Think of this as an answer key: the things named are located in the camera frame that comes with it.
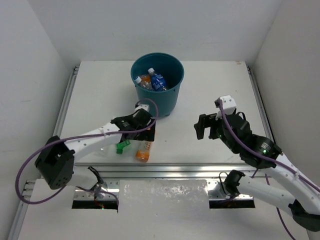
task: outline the blue plastic bottle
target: blue plastic bottle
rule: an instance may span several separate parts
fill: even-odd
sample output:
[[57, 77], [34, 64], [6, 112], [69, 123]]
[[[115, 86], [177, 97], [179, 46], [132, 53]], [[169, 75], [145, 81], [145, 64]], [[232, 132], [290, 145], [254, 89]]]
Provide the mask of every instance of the blue plastic bottle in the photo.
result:
[[151, 85], [156, 92], [167, 91], [167, 83], [161, 74], [157, 74], [153, 68], [148, 69], [151, 77]]

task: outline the green object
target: green object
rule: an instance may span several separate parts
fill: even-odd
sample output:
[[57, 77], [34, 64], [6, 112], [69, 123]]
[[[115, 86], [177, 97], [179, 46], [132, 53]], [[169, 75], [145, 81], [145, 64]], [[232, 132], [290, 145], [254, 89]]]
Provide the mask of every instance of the green object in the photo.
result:
[[124, 152], [124, 148], [130, 145], [130, 140], [125, 140], [116, 145], [116, 154], [122, 154]]
[[[140, 87], [134, 79], [137, 76], [148, 73], [148, 69], [153, 68], [157, 74], [161, 74], [168, 86], [167, 91], [150, 91]], [[166, 53], [154, 52], [137, 59], [131, 67], [131, 79], [135, 85], [135, 90], [139, 100], [151, 99], [158, 106], [159, 117], [169, 116], [175, 108], [180, 84], [184, 79], [184, 67], [174, 56]], [[142, 101], [142, 104], [150, 106], [150, 113], [155, 116], [156, 109], [150, 102]]]

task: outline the plastic bottle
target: plastic bottle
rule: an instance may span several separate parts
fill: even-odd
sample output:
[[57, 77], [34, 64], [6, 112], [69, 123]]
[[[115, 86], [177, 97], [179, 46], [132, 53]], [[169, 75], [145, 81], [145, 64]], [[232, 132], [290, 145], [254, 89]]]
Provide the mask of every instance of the plastic bottle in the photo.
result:
[[141, 76], [139, 76], [139, 77], [142, 79], [142, 81], [145, 81], [145, 82], [151, 84], [151, 78], [150, 78], [150, 75], [149, 75], [149, 74], [143, 74], [143, 75], [141, 75]]
[[146, 163], [149, 160], [151, 144], [152, 141], [142, 141], [140, 143], [140, 146], [135, 154], [135, 158], [138, 161]]
[[148, 69], [148, 73], [150, 74], [151, 77], [151, 84], [153, 89], [156, 92], [162, 92], [162, 91], [167, 91], [167, 83], [161, 74], [157, 74], [153, 68]]
[[152, 88], [151, 84], [147, 81], [142, 81], [141, 77], [137, 76], [134, 79], [135, 83], [138, 84], [140, 87], [147, 89], [149, 91], [154, 91], [154, 89]]

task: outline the white wall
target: white wall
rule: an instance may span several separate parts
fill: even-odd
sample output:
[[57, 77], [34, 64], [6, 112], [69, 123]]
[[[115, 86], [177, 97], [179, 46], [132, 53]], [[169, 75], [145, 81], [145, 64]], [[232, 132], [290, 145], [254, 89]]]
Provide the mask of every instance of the white wall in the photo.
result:
[[[0, 1], [0, 239], [18, 198], [17, 171], [52, 135], [69, 73], [27, 0]], [[33, 163], [20, 186], [38, 175]]]
[[180, 60], [252, 64], [282, 0], [28, 0], [69, 67], [80, 60]]
[[278, 145], [318, 185], [319, 13], [319, 0], [284, 0], [254, 64]]

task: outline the bottle label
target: bottle label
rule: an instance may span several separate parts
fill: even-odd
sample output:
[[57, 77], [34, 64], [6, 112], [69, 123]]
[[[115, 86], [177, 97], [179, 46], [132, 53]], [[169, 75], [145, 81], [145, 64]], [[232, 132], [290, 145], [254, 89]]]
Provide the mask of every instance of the bottle label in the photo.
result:
[[150, 151], [151, 143], [152, 143], [151, 141], [146, 141], [144, 148], [145, 148], [146, 150]]
[[151, 78], [152, 86], [156, 91], [162, 91], [162, 88], [166, 86], [166, 82], [163, 76], [156, 74]]

